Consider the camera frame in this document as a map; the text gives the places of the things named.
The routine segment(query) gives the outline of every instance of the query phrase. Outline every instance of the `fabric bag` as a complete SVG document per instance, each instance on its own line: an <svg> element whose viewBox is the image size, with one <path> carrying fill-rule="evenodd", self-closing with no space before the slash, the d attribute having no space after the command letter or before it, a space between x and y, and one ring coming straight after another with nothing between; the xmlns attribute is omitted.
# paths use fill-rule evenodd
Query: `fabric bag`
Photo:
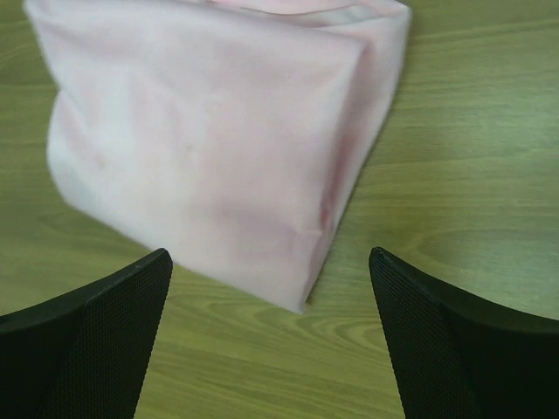
<svg viewBox="0 0 559 419"><path fill-rule="evenodd" d="M75 209L302 312L390 108L393 0L25 0Z"/></svg>

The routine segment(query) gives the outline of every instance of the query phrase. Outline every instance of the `pink fabric bag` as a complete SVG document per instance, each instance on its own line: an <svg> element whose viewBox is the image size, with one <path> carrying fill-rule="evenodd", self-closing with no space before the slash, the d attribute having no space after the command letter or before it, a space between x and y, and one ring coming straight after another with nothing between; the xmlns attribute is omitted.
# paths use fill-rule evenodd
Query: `pink fabric bag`
<svg viewBox="0 0 559 419"><path fill-rule="evenodd" d="M61 195L302 312L390 108L393 0L25 0L59 94Z"/></svg>

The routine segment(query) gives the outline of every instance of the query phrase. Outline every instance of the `wooden table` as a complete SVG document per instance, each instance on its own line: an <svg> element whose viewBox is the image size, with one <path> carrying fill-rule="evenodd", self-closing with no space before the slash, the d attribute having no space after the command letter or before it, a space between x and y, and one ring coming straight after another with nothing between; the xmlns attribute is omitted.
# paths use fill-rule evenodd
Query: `wooden table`
<svg viewBox="0 0 559 419"><path fill-rule="evenodd" d="M367 271L376 245L559 319L559 2L409 5L403 82L307 312L176 269L138 418L403 417ZM54 94L21 2L0 0L0 313L146 253L52 186Z"/></svg>

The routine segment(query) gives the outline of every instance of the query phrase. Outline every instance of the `black mesh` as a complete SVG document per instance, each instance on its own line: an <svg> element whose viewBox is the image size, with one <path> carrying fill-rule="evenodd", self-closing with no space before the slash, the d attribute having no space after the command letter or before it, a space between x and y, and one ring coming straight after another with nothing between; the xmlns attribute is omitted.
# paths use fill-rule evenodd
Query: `black mesh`
<svg viewBox="0 0 559 419"><path fill-rule="evenodd" d="M19 416L15 411L14 416L2 418L134 417L171 272L169 254L157 251L111 277L32 307L27 313L21 312L23 316L14 313L4 324L0 322L0 344L10 336L21 335L21 330L32 337L41 328L50 328L51 332L66 329L61 344L54 349L48 347L51 356L45 361L53 367L43 371L42 379L39 377L45 386L42 391L35 389L41 395L35 397L38 404L34 415ZM28 318L26 325L6 330L5 324L13 325L22 317ZM68 321L61 324L60 318ZM12 360L3 361L28 360L12 354Z"/></svg>
<svg viewBox="0 0 559 419"><path fill-rule="evenodd" d="M481 299L380 248L369 267L408 419L559 418L559 322Z"/></svg>
<svg viewBox="0 0 559 419"><path fill-rule="evenodd" d="M371 255L370 271L406 417L483 417L437 302L382 251Z"/></svg>

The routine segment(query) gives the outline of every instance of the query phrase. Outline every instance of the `wooden surface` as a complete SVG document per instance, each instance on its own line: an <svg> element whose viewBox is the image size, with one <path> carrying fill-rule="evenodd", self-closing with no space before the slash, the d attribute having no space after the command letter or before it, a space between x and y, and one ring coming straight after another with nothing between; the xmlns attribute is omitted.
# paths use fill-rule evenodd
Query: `wooden surface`
<svg viewBox="0 0 559 419"><path fill-rule="evenodd" d="M375 245L559 319L559 2L409 5L394 110L307 312L177 269L138 418L402 418L367 272ZM0 0L0 313L146 253L53 188L54 94L20 1Z"/></svg>

